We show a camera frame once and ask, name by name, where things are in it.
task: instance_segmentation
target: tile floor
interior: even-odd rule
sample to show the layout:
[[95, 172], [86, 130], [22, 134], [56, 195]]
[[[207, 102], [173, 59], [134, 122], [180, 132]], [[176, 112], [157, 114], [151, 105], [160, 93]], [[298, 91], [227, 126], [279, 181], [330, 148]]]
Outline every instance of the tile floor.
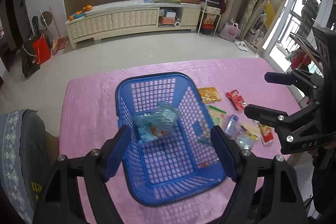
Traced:
[[59, 135], [60, 117], [67, 83], [71, 79], [107, 71], [166, 62], [256, 57], [240, 51], [233, 42], [194, 32], [160, 32], [107, 38], [101, 43], [70, 45], [25, 79], [21, 59], [6, 72], [0, 89], [0, 113], [30, 108], [38, 111], [46, 130]]

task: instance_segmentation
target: metal shelf rack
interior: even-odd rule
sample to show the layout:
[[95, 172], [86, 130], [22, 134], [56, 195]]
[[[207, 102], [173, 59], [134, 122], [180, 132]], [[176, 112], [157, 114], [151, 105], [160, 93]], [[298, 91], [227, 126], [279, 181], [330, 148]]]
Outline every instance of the metal shelf rack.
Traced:
[[215, 1], [211, 1], [211, 0], [204, 0], [204, 1], [205, 1], [205, 4], [204, 4], [204, 8], [201, 9], [202, 16], [201, 16], [201, 21], [200, 21], [200, 23], [199, 23], [199, 27], [198, 27], [198, 31], [197, 31], [197, 33], [200, 33], [200, 29], [201, 29], [202, 21], [203, 21], [203, 18], [204, 18], [204, 14], [212, 14], [212, 15], [217, 15], [217, 16], [219, 16], [218, 21], [217, 21], [217, 24], [216, 24], [215, 31], [214, 31], [214, 34], [215, 34], [216, 31], [217, 31], [217, 27], [218, 27], [218, 24], [219, 24], [219, 21], [220, 21], [222, 15], [221, 15], [221, 14], [218, 15], [218, 14], [215, 14], [215, 13], [209, 13], [209, 12], [206, 12], [204, 9], [207, 7], [208, 3], [219, 4], [219, 2], [215, 2]]

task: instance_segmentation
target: sliding glass door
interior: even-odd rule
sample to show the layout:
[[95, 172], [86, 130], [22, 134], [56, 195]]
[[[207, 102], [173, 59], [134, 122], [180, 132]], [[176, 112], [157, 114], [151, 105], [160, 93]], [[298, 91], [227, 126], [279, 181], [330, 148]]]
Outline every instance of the sliding glass door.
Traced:
[[[316, 46], [312, 27], [319, 25], [336, 28], [336, 5], [334, 0], [288, 0], [281, 17], [265, 42], [264, 59], [277, 72], [291, 71], [291, 55], [298, 49], [291, 38], [291, 33], [305, 37], [314, 47]], [[312, 63], [307, 70], [320, 73]], [[302, 97], [299, 90], [292, 90], [297, 99]]]

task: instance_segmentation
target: cabinet drawer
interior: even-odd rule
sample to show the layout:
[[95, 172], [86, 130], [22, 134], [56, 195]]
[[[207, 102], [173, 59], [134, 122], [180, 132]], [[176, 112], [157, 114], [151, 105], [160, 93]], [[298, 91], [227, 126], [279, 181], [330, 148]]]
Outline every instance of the cabinet drawer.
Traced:
[[196, 26], [200, 16], [200, 9], [183, 8], [181, 26]]
[[96, 16], [70, 23], [69, 30], [72, 39], [86, 35], [110, 31], [113, 29], [135, 27], [142, 25], [156, 25], [157, 9], [137, 10]]

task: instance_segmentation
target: mirror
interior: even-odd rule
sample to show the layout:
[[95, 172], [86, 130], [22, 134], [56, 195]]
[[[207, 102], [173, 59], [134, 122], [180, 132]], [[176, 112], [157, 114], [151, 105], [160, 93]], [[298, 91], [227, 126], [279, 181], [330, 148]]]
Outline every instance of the mirror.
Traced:
[[287, 0], [258, 0], [248, 21], [241, 32], [241, 38], [254, 52], [262, 53], [263, 44], [274, 28]]

